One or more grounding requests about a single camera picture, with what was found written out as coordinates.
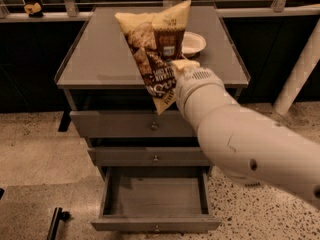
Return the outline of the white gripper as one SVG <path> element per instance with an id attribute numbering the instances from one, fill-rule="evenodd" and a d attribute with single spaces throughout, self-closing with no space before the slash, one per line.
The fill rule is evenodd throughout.
<path id="1" fill-rule="evenodd" d="M 170 65 L 176 75 L 187 68 L 176 85 L 176 103 L 182 114 L 204 112 L 223 100 L 224 84 L 212 70 L 200 68 L 199 62 L 188 59 L 172 60 Z"/>

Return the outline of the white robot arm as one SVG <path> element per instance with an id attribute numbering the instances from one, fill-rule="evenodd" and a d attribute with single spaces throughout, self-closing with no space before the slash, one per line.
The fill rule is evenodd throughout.
<path id="1" fill-rule="evenodd" d="M 210 69 L 175 68 L 176 104 L 204 155 L 243 186 L 266 184 L 320 208 L 320 145 L 241 106 Z"/>

